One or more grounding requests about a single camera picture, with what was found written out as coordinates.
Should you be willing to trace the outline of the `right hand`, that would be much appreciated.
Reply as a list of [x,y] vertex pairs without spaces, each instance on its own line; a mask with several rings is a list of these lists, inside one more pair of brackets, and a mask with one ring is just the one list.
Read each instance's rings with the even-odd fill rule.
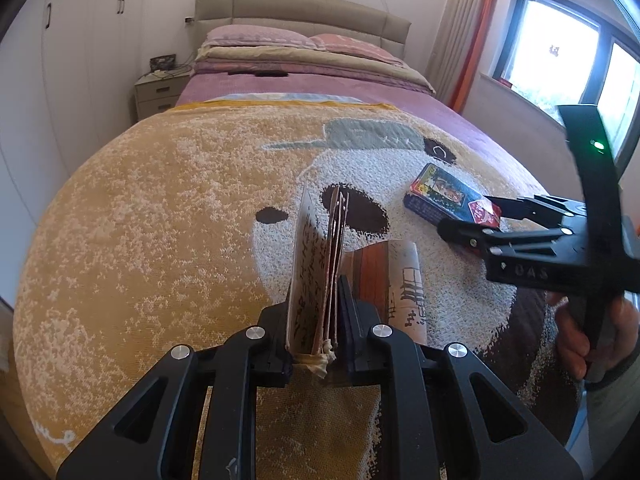
[[556,350],[571,378],[585,379],[593,363],[601,363],[604,370],[610,372],[630,358],[637,347],[639,311],[626,297],[616,297],[606,306],[606,314],[615,333],[613,341],[600,349],[591,348],[589,337],[570,313],[565,288],[554,285],[552,289],[548,289],[547,301],[556,309]]

